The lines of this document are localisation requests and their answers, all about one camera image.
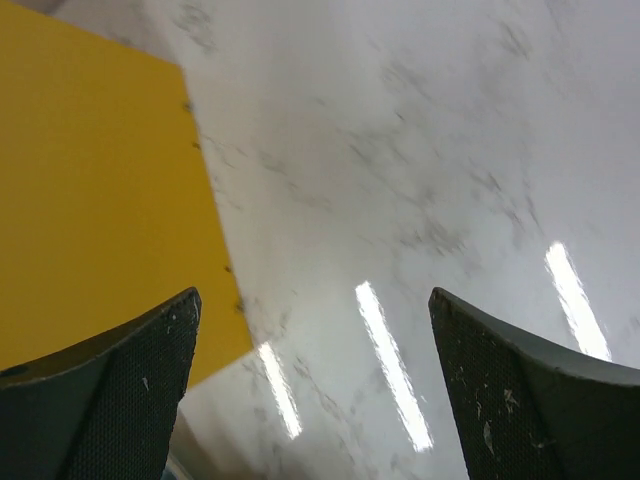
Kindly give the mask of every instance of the marble floor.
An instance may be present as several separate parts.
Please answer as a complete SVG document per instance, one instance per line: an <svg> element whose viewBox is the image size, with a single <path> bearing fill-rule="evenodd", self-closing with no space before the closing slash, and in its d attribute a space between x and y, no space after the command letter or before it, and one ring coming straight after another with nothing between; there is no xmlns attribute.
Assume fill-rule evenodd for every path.
<svg viewBox="0 0 640 480"><path fill-rule="evenodd" d="M184 69L256 345L182 403L220 472L467 478L435 286L640 367L637 2L68 0L56 15Z"/></svg>

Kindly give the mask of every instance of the curved black plastic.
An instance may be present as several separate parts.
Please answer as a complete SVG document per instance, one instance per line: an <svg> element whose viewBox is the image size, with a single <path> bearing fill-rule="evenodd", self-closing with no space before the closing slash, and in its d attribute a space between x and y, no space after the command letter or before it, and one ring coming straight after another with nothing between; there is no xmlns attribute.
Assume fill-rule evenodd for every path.
<svg viewBox="0 0 640 480"><path fill-rule="evenodd" d="M0 479L158 480L200 319L191 288L0 372Z"/></svg>
<svg viewBox="0 0 640 480"><path fill-rule="evenodd" d="M471 480L640 478L640 371L436 288L431 321Z"/></svg>

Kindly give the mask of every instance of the white debris speck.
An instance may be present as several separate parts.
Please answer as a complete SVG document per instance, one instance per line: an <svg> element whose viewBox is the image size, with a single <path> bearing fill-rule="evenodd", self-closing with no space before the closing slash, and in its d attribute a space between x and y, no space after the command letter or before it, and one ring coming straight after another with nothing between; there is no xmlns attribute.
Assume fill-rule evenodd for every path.
<svg viewBox="0 0 640 480"><path fill-rule="evenodd" d="M555 440L545 440L543 442L537 442L533 439L531 433L529 433L529 438L531 439L531 445L533 445L534 448L545 448L556 443Z"/></svg>
<svg viewBox="0 0 640 480"><path fill-rule="evenodd" d="M515 398L513 398L513 392L511 390L505 389L504 391L504 401L507 404L507 410L509 414L513 413L513 406L519 407L520 404L517 402Z"/></svg>
<svg viewBox="0 0 640 480"><path fill-rule="evenodd" d="M198 302L193 298L193 308L196 310L196 319L200 319L200 310L198 309Z"/></svg>
<svg viewBox="0 0 640 480"><path fill-rule="evenodd" d="M484 437L484 443L491 452L491 455L495 455L495 453L493 453L493 442L491 440L491 427L489 426L489 422L484 422L482 435Z"/></svg>

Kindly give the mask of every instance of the yellow board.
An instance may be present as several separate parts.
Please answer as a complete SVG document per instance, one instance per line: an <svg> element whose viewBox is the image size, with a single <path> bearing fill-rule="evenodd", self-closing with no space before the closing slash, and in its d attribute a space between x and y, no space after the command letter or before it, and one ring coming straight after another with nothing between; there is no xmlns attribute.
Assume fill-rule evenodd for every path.
<svg viewBox="0 0 640 480"><path fill-rule="evenodd" d="M0 95L0 369L190 285L190 383L247 352L179 68L0 0Z"/></svg>

